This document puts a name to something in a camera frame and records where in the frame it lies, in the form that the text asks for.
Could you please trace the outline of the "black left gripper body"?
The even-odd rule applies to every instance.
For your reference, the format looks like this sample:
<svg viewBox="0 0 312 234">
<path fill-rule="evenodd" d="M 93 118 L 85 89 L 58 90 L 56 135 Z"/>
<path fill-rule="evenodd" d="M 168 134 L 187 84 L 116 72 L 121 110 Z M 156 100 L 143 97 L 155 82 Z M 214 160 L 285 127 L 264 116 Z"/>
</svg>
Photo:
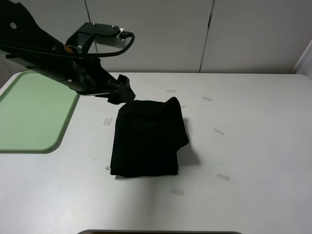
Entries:
<svg viewBox="0 0 312 234">
<path fill-rule="evenodd" d="M 114 78 L 102 68 L 99 62 L 85 59 L 72 61 L 71 67 L 76 76 L 70 82 L 70 88 L 82 96 L 107 98 L 111 104 L 130 103 L 135 94 L 127 76 Z"/>
</svg>

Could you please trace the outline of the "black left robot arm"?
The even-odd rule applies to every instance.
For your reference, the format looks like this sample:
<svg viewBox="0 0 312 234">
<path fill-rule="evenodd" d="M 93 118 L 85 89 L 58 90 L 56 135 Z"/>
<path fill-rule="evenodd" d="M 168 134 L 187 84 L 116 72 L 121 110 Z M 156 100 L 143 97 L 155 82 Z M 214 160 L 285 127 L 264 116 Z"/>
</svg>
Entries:
<svg viewBox="0 0 312 234">
<path fill-rule="evenodd" d="M 125 53 L 135 35 L 114 25 L 86 22 L 62 43 L 42 30 L 19 2 L 0 2 L 0 50 L 5 57 L 82 96 L 107 98 L 111 104 L 134 101 L 130 80 L 114 78 L 101 58 Z"/>
</svg>

